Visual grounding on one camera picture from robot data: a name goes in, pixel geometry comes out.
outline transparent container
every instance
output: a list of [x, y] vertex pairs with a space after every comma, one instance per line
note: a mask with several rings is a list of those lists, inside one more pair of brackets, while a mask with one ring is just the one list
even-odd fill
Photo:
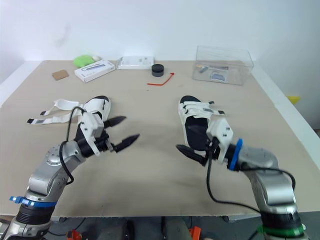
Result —
[[242, 85], [253, 67], [254, 63], [247, 50], [198, 46], [192, 78]]

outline red wire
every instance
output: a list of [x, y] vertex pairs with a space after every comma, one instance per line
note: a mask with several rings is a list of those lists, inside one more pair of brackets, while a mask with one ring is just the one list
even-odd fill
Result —
[[172, 78], [173, 75], [175, 75], [174, 72], [170, 72], [170, 74], [171, 76], [164, 83], [147, 83], [147, 84], [152, 86], [163, 86]]

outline yellow object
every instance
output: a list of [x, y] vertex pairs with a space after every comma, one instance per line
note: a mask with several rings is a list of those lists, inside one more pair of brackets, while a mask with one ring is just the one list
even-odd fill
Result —
[[286, 97], [289, 99], [289, 101], [290, 101], [293, 105], [295, 105], [297, 102], [300, 101], [300, 97], [299, 97], [299, 96], [286, 96]]

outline black cable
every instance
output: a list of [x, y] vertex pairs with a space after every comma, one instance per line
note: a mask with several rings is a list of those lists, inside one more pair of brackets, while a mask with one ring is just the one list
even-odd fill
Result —
[[70, 118], [69, 118], [69, 121], [68, 121], [68, 128], [67, 128], [67, 131], [66, 131], [66, 140], [61, 143], [60, 148], [59, 148], [60, 163], [61, 163], [61, 165], [63, 167], [63, 170], [65, 171], [65, 173], [70, 178], [70, 181], [67, 182], [66, 185], [72, 184], [74, 182], [74, 180], [75, 180], [74, 176], [72, 176], [71, 172], [69, 171], [69, 169], [66, 166], [66, 163], [65, 163], [65, 160], [64, 160], [64, 156], [63, 156], [63, 149], [64, 149], [64, 145], [69, 141], [69, 134], [70, 134], [70, 126], [71, 126], [72, 115], [74, 114], [74, 111], [76, 109], [81, 110], [82, 113], [84, 113], [86, 111], [86, 110], [84, 110], [83, 108], [81, 108], [79, 106], [75, 106], [72, 109], [71, 114], [70, 114]]
[[240, 171], [242, 171], [242, 172], [258, 171], [258, 170], [267, 170], [267, 171], [271, 170], [271, 171], [276, 171], [276, 172], [279, 172], [279, 173], [287, 174], [291, 179], [292, 188], [293, 188], [293, 190], [295, 190], [295, 188], [296, 188], [296, 179], [288, 171], [285, 171], [285, 170], [282, 170], [282, 169], [278, 169], [278, 168], [272, 168], [272, 167], [255, 167], [255, 168], [249, 168], [249, 169], [245, 169], [245, 168], [240, 169]]
[[[86, 219], [87, 219], [87, 218], [84, 217], [84, 218], [82, 219], [82, 221], [78, 224], [78, 226], [76, 226], [76, 228], [73, 228], [73, 230], [77, 230], [77, 229], [84, 223], [84, 221], [85, 221]], [[67, 235], [67, 233], [54, 233], [54, 232], [51, 232], [51, 231], [48, 231], [48, 233], [51, 234], [51, 235], [54, 235], [54, 236], [65, 236], [65, 235]]]
[[82, 107], [79, 107], [79, 106], [75, 106], [72, 111], [71, 111], [71, 114], [70, 114], [70, 118], [69, 118], [69, 122], [68, 122], [68, 129], [66, 131], [66, 141], [69, 141], [69, 134], [70, 134], [70, 126], [71, 126], [71, 120], [72, 120], [72, 115], [74, 114], [74, 111], [76, 109], [79, 109], [81, 110], [82, 113], [86, 112], [86, 110], [84, 110]]
[[192, 216], [190, 216], [190, 227], [189, 227], [189, 229], [191, 229], [192, 228]]
[[69, 171], [69, 169], [67, 168], [66, 166], [66, 163], [64, 161], [64, 157], [63, 157], [63, 149], [64, 149], [64, 145], [67, 143], [68, 141], [63, 141], [61, 144], [60, 144], [60, 148], [59, 148], [59, 158], [60, 158], [60, 163], [63, 167], [63, 170], [65, 171], [65, 173], [69, 176], [70, 178], [70, 181], [68, 181], [66, 183], [66, 185], [69, 185], [69, 184], [72, 184], [75, 180], [74, 176], [72, 176], [71, 172]]
[[218, 204], [230, 204], [230, 205], [237, 205], [237, 206], [241, 206], [241, 207], [245, 207], [245, 208], [248, 208], [248, 209], [251, 209], [257, 213], [260, 213], [260, 211], [252, 206], [249, 206], [249, 205], [246, 205], [246, 204], [243, 204], [243, 203], [240, 203], [240, 202], [235, 202], [235, 201], [222, 201], [222, 200], [218, 200], [216, 199], [212, 192], [211, 192], [211, 188], [210, 188], [210, 173], [211, 173], [211, 165], [212, 165], [212, 151], [209, 151], [208, 152], [208, 170], [207, 170], [207, 173], [206, 173], [206, 188], [208, 190], [208, 193], [210, 195], [210, 198], [218, 203]]
[[255, 230], [254, 233], [252, 233], [251, 236], [248, 238], [248, 240], [254, 239], [257, 234], [258, 234], [258, 230]]

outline black lid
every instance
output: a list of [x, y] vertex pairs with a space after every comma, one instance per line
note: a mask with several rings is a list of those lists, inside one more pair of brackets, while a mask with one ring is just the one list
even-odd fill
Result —
[[152, 65], [152, 72], [161, 73], [164, 71], [164, 66], [162, 64], [154, 64]]

